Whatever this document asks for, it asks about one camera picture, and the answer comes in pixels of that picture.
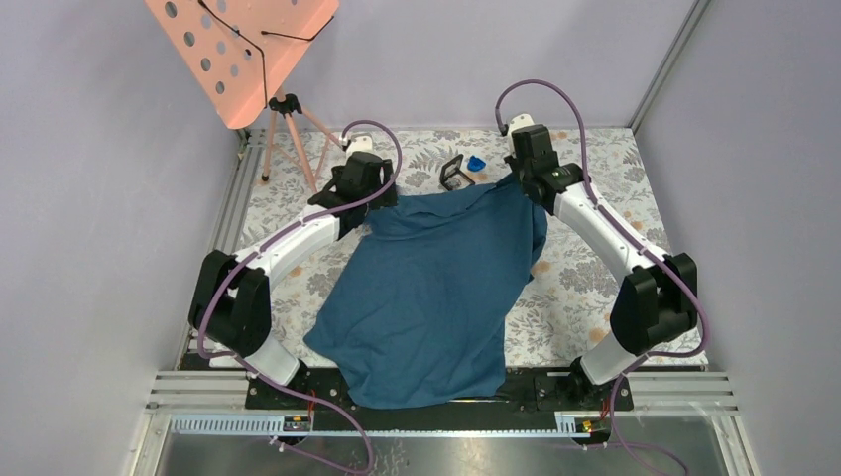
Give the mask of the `blue shirt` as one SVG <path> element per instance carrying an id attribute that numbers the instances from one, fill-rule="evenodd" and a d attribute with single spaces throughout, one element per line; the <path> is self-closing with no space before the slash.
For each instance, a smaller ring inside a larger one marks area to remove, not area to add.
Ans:
<path id="1" fill-rule="evenodd" d="M 508 176 L 403 196 L 367 225 L 304 343 L 363 407 L 493 396 L 506 377 L 505 320 L 544 247 L 545 212 Z"/>

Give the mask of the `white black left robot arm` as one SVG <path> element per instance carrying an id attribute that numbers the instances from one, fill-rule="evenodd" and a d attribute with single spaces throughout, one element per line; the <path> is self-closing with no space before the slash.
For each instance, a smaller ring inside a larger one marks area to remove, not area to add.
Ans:
<path id="1" fill-rule="evenodd" d="M 222 345 L 220 357 L 245 362 L 271 380 L 270 395 L 286 408 L 306 398 L 301 361 L 272 334 L 271 292 L 312 254 L 341 240 L 372 210 L 397 203 L 392 161 L 352 152 L 300 215 L 264 241 L 235 254 L 214 250 L 203 260 L 187 320 Z"/>

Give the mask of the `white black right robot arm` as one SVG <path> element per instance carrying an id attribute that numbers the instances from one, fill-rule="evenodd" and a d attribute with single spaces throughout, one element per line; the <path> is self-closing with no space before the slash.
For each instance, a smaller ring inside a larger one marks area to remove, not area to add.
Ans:
<path id="1" fill-rule="evenodd" d="M 562 165 L 543 124 L 528 114 L 505 129 L 505 161 L 524 194 L 569 226 L 602 260 L 619 285 L 611 310 L 611 331 L 574 365 L 568 393 L 592 409 L 614 380 L 653 347 L 689 332 L 697 311 L 689 299 L 697 269 L 685 254 L 671 256 L 628 224 L 607 203 L 577 164 Z"/>

